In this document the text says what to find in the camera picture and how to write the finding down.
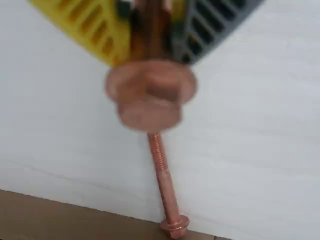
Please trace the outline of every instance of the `hex head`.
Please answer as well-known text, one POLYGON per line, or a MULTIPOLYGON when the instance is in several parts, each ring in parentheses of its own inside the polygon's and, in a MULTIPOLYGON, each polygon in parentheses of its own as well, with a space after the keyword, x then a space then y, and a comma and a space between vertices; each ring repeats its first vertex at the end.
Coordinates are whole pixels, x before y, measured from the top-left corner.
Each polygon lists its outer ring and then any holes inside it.
POLYGON ((164 220, 160 224, 160 227, 168 234, 171 239, 180 239, 186 236, 189 223, 189 218, 187 216, 181 215, 180 221, 178 223, 168 224, 168 222, 164 220))
POLYGON ((188 231, 187 227, 182 227, 182 228, 170 231, 168 235, 171 239, 180 239, 187 234, 187 231, 188 231))
POLYGON ((195 94, 196 80, 173 61, 134 61, 110 72, 106 91, 125 126, 152 133, 180 122, 181 104, 195 94))

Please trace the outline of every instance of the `bolt thread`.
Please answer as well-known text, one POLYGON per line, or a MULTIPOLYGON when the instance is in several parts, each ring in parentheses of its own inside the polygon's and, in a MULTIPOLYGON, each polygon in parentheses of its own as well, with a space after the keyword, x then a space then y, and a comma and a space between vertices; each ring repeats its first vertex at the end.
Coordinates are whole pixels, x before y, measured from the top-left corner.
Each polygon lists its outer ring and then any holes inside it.
POLYGON ((148 140, 155 170, 162 171, 168 168, 167 158, 159 133, 148 133, 148 140))

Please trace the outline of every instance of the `brown cardboard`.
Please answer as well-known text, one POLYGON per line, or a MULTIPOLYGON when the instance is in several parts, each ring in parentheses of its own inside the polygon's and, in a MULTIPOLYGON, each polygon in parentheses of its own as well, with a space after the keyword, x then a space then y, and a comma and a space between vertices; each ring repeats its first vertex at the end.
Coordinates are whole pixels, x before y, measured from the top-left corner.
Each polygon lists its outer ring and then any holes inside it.
MULTIPOLYGON (((185 240, 213 240, 190 231, 185 240)), ((166 240, 159 225, 0 190, 1 240, 166 240)))

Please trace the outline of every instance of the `white surface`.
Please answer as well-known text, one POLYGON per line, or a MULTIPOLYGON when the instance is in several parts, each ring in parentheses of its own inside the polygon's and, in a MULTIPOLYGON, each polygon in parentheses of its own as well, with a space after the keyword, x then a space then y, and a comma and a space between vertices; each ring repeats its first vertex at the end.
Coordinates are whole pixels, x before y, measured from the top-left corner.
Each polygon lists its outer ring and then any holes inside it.
MULTIPOLYGON (((267 0, 199 63, 164 135, 191 229, 320 239, 320 1, 267 0)), ((108 68, 24 0, 0 0, 0 189, 159 222, 143 134, 104 96, 108 68)))

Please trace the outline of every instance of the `copper-colored metal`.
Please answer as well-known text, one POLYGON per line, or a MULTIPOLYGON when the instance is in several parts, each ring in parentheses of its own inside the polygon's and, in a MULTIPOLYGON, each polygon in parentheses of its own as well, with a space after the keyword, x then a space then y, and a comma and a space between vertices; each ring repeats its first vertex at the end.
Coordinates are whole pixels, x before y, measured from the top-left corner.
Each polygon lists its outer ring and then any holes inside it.
POLYGON ((106 91, 124 125, 159 132, 180 122, 181 104, 194 96, 196 79, 173 61, 133 61, 110 71, 106 91))
POLYGON ((108 75, 106 92, 117 103, 122 123, 148 132, 156 179, 166 219, 160 224, 172 239, 187 233, 189 219, 180 215, 162 144, 164 129, 181 119, 181 105, 196 92, 191 70, 170 60, 165 35, 170 32, 169 0, 136 0, 141 26, 131 33, 131 59, 108 75))
POLYGON ((165 230, 172 239, 178 239, 186 235, 189 219, 179 213, 161 135, 159 133, 148 133, 147 136, 166 216, 166 219, 160 224, 160 227, 165 230))

